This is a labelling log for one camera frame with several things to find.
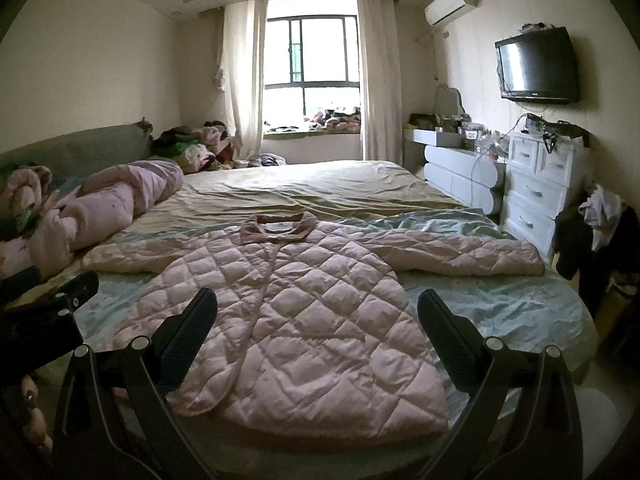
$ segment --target window sill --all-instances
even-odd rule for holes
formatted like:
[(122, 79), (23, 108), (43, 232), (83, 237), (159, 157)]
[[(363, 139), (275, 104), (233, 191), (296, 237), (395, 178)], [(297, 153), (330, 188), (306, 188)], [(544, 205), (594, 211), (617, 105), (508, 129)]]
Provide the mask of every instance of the window sill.
[(310, 132), (265, 133), (262, 138), (268, 140), (304, 139), (305, 137), (321, 137), (327, 135), (359, 135), (360, 132), (345, 132), (344, 130), (312, 130)]

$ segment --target pink quilted jacket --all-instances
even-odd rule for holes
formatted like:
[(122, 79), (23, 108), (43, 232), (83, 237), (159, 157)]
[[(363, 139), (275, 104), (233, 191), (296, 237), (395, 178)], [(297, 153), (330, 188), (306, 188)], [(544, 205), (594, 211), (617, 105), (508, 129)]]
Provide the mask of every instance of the pink quilted jacket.
[[(292, 221), (286, 231), (268, 222)], [(540, 275), (528, 242), (381, 231), (258, 216), (199, 238), (99, 246), (85, 269), (161, 272), (104, 348), (151, 335), (201, 286), (218, 318), (179, 390), (181, 415), (212, 412), (287, 436), (402, 440), (447, 427), (430, 343), (394, 270)]]

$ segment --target white dresser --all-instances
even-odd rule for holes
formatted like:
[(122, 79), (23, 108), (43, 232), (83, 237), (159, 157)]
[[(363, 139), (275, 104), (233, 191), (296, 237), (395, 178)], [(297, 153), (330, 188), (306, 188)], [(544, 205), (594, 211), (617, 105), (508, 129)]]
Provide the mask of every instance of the white dresser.
[(582, 139), (559, 139), (549, 154), (542, 137), (512, 133), (501, 225), (533, 243), (549, 260), (556, 215), (578, 198), (591, 177), (589, 150)]
[(431, 186), (487, 215), (500, 211), (503, 162), (469, 150), (440, 146), (426, 146), (424, 158), (424, 177)]

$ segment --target glass pane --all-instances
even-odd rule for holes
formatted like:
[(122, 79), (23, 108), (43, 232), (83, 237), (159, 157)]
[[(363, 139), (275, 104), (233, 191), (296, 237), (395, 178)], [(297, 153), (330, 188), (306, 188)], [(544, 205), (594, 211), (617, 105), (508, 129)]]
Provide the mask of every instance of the glass pane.
[(265, 130), (279, 126), (296, 126), (303, 122), (302, 88), (265, 89), (262, 97), (262, 120)]
[(358, 59), (358, 29), (355, 18), (345, 18), (344, 28), (347, 31), (347, 72), (349, 81), (360, 81), (360, 61)]
[(291, 43), (300, 43), (300, 20), (291, 22)]
[(289, 22), (267, 22), (264, 33), (264, 84), (291, 82)]
[(310, 14), (351, 14), (356, 16), (356, 0), (269, 0), (267, 18), (309, 16)]
[(312, 117), (320, 110), (335, 110), (339, 107), (346, 108), (345, 112), (360, 106), (359, 88), (307, 88), (305, 90), (306, 116)]
[(300, 44), (294, 43), (291, 45), (293, 49), (293, 56), (291, 62), (293, 63), (293, 81), (296, 83), (302, 81), (302, 70), (300, 69)]
[(300, 20), (291, 22), (291, 62), (293, 65), (293, 78), (295, 82), (302, 81), (302, 66), (300, 61)]
[(345, 81), (342, 20), (302, 20), (305, 81)]

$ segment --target white wall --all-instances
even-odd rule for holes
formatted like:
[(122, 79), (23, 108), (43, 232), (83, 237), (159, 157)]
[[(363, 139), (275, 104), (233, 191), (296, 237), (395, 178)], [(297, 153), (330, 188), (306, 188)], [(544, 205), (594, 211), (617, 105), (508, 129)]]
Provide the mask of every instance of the white wall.
[(500, 98), (494, 42), (534, 22), (568, 29), (582, 87), (578, 104), (549, 107), (545, 118), (588, 129), (597, 179), (640, 207), (640, 51), (608, 0), (481, 0), (477, 9), (446, 27), (448, 38), (442, 33), (434, 37), (438, 76), (460, 90), (473, 120), (508, 131), (525, 110)]
[(283, 156), (287, 164), (308, 164), (329, 160), (362, 160), (360, 136), (334, 134), (304, 139), (263, 139), (261, 153)]
[(28, 0), (0, 43), (0, 151), (142, 116), (180, 123), (175, 23), (135, 0)]
[(226, 123), (225, 95), (215, 83), (216, 22), (203, 14), (178, 24), (177, 65), (180, 117), (184, 124), (200, 127), (206, 121)]
[(417, 112), (433, 112), (433, 97), (438, 82), (435, 80), (433, 43), (417, 43), (427, 35), (429, 25), (421, 7), (396, 4), (396, 27), (400, 52), (402, 88), (402, 120)]

